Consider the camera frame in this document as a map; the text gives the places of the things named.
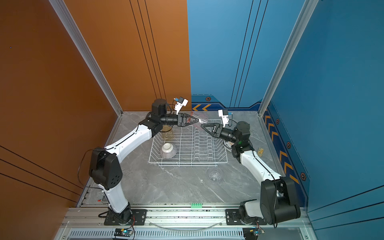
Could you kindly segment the clear glass cup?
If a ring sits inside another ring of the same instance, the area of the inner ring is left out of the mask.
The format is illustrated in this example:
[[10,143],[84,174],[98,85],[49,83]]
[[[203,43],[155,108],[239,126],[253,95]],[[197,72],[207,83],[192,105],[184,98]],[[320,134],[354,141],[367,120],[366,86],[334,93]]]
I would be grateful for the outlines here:
[[214,169],[209,171],[209,180],[212,183],[219,184],[222,182],[222,173],[220,170]]

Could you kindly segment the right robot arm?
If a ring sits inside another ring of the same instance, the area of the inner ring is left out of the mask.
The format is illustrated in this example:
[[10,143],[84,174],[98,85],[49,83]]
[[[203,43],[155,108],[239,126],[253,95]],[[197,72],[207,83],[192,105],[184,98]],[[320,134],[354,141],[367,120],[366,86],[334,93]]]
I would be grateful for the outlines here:
[[261,184],[260,199],[244,201],[239,206],[243,224],[254,225],[262,219],[276,227],[278,223],[301,217],[296,182],[275,172],[258,156],[250,141],[247,122],[238,122],[232,130],[219,123],[201,124],[201,127],[212,137],[231,142],[233,157]]

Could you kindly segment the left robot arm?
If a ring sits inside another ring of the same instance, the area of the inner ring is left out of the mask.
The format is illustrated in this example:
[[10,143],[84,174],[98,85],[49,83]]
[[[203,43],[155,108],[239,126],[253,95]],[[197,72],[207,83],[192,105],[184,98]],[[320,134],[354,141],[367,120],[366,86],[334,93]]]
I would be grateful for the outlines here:
[[156,99],[152,110],[140,121],[130,133],[106,146],[92,150],[89,175],[102,190],[108,201],[107,217],[118,225],[131,225],[133,214],[131,205],[122,189],[123,172],[121,163],[142,143],[163,131],[164,126],[187,127],[199,122],[189,114],[181,113],[188,104],[184,98],[175,98],[174,111],[164,99]]

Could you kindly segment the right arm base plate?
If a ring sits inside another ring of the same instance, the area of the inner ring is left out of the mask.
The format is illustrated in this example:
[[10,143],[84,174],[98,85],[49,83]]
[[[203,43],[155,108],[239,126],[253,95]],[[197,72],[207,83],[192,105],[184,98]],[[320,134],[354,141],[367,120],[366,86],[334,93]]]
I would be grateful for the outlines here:
[[267,225],[267,222],[263,218],[250,217],[240,209],[226,209],[225,217],[226,217],[226,223],[229,226],[235,226],[235,225],[265,226]]

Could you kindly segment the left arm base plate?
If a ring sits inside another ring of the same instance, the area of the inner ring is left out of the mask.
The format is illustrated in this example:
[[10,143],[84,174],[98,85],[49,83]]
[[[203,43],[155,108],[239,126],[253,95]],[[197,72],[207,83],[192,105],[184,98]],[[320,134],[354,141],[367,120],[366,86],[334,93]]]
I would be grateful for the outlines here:
[[129,209],[124,210],[122,213],[115,213],[112,209],[108,210],[105,217],[105,226],[143,226],[147,217],[147,210],[145,209]]

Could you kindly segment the pink glass cup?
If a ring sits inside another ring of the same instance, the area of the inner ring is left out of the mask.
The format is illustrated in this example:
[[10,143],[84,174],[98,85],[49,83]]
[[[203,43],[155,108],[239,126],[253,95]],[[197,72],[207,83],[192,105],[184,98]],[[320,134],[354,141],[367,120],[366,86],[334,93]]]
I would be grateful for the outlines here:
[[208,123],[208,120],[209,120],[209,119],[208,119],[207,117],[205,117],[205,116],[203,116],[203,117],[201,117],[201,116],[195,116],[195,118],[199,120],[199,123],[200,123],[200,124],[207,124],[207,123]]

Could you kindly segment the yellow glass cup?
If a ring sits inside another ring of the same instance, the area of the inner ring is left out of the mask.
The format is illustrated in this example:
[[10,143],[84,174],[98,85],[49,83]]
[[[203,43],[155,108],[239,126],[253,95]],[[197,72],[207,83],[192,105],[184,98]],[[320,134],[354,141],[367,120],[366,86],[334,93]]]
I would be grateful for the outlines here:
[[174,139],[173,126],[164,125],[161,133],[165,142],[170,142]]

